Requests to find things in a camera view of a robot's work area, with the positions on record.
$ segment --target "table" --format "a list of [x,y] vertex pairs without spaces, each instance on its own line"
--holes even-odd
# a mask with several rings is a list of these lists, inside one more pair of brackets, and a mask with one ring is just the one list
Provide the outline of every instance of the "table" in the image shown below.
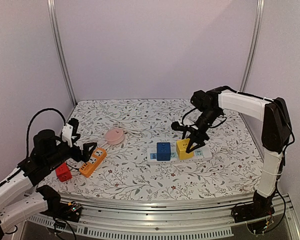
[[[119,121],[140,128],[141,137],[126,134],[124,142],[108,150],[106,159],[91,175],[72,169],[72,179],[60,182],[55,172],[41,183],[64,194],[87,198],[166,201],[217,198],[251,193],[259,184],[263,166],[260,154],[237,112],[225,110],[227,120],[207,131],[212,159],[183,164],[149,165],[147,149],[157,142],[175,142],[182,133],[171,129],[193,106],[188,99],[85,100],[71,118],[79,120],[76,143],[105,142],[105,133]],[[190,114],[196,119],[200,112]],[[82,163],[67,161],[73,167]]]

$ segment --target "orange power strip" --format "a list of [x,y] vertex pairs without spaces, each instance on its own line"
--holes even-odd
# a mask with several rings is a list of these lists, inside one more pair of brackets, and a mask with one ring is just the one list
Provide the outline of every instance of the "orange power strip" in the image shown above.
[[97,167],[102,163],[102,161],[107,156],[106,150],[98,147],[92,154],[90,160],[80,167],[80,173],[89,178],[91,174],[97,169]]

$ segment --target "wall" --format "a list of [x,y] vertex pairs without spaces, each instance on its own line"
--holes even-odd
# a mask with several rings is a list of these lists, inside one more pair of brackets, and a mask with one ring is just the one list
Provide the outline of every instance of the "wall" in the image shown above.
[[239,88],[257,1],[58,0],[78,100],[190,98]]
[[[0,181],[25,158],[28,123],[47,107],[66,117],[72,109],[47,2],[0,0]],[[34,121],[30,139],[41,129],[61,127],[57,114],[44,113]]]
[[[280,187],[289,193],[300,221],[300,1],[266,1],[247,92],[286,100],[294,145],[288,147]],[[261,125],[249,119],[260,139]]]

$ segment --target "pink lid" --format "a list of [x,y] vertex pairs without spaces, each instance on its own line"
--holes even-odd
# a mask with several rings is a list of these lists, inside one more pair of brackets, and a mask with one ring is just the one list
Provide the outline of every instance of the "pink lid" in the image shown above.
[[124,131],[120,128],[113,128],[105,134],[105,140],[110,145],[117,145],[125,140]]

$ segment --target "red block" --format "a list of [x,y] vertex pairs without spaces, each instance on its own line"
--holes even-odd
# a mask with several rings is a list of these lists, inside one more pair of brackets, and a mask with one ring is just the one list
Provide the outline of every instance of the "red block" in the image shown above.
[[71,171],[65,162],[55,170],[55,174],[60,182],[65,182],[72,179]]

